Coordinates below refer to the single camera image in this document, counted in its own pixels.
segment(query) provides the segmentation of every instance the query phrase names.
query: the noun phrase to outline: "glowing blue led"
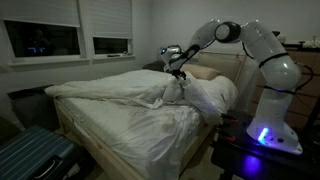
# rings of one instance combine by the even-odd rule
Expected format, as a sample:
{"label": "glowing blue led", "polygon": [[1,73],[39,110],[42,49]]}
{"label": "glowing blue led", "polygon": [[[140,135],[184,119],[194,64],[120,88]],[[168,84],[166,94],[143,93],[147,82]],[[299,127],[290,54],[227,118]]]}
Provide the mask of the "glowing blue led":
{"label": "glowing blue led", "polygon": [[266,136],[266,134],[268,133],[269,129],[268,128],[263,128],[262,132],[260,133],[260,136],[258,138],[259,141],[262,141],[263,138]]}

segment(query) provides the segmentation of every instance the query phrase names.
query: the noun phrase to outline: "mattress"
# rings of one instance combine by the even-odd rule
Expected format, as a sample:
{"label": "mattress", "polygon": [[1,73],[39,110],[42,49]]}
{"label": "mattress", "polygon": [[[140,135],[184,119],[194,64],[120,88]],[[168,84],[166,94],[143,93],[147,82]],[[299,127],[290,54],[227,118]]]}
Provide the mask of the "mattress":
{"label": "mattress", "polygon": [[[153,78],[153,81],[149,79],[150,84],[157,84],[156,79],[159,76],[167,76],[164,74],[154,72],[148,74]],[[126,78],[129,78],[128,83],[132,83],[131,76]],[[237,97],[237,89],[229,79],[217,76],[211,81],[198,81],[220,112],[226,112],[232,106]],[[163,167],[168,166],[168,161],[172,161],[170,164],[178,164],[185,148],[201,131],[204,124],[200,112],[192,106],[172,105],[146,109],[121,104],[112,99],[101,101],[84,98],[61,98],[60,102],[80,121],[82,126],[89,129],[140,174],[149,179],[152,175],[163,174]],[[175,119],[183,119],[179,125],[175,121],[168,121],[168,119],[174,119],[171,116],[183,114],[177,113],[179,111],[188,112],[186,116],[175,117]],[[181,132],[183,138],[180,137],[185,141],[178,141],[173,134],[181,131],[183,122],[188,122],[186,129]],[[168,146],[168,143],[173,142],[179,143]],[[159,155],[162,151],[168,152],[168,155]],[[176,159],[170,159],[172,154],[177,154],[174,156]]]}

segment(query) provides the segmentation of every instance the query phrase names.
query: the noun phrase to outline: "nightstand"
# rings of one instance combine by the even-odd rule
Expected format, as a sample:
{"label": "nightstand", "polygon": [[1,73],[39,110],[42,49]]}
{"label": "nightstand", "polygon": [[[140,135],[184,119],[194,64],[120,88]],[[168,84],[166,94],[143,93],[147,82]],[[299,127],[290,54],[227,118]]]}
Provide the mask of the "nightstand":
{"label": "nightstand", "polygon": [[225,170],[221,179],[232,179],[233,174],[244,179],[320,179],[320,155],[304,150],[300,156],[265,148],[247,133],[252,116],[231,111],[229,115],[238,120],[236,124],[220,129],[234,136],[228,142],[221,135],[213,144],[211,162]]}

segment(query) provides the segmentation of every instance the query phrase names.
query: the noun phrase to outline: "wooden bed frame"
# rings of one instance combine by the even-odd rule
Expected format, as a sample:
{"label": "wooden bed frame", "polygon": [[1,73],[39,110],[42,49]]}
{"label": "wooden bed frame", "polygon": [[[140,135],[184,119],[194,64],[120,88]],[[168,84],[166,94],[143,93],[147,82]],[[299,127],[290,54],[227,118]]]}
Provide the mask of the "wooden bed frame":
{"label": "wooden bed frame", "polygon": [[[237,78],[243,67],[244,61],[238,69]],[[98,138],[91,130],[82,125],[74,115],[59,101],[55,99],[55,107],[60,122],[62,133],[71,131],[73,135],[79,140],[81,145],[91,154],[96,162],[105,171],[105,174],[110,179],[117,180],[140,180],[144,179],[131,165],[119,157],[106,143]],[[193,139],[192,143],[186,148],[182,157],[180,166],[180,175],[191,161],[204,140],[210,135],[213,130],[212,125],[205,125],[201,133]]]}

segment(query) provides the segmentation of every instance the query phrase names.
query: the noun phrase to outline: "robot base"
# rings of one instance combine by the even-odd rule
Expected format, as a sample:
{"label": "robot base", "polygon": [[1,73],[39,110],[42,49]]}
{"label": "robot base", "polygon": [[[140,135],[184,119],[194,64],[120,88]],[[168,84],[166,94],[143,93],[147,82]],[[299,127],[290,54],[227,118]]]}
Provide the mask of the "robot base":
{"label": "robot base", "polygon": [[270,123],[254,118],[247,133],[265,147],[296,155],[303,152],[297,134],[284,121]]}

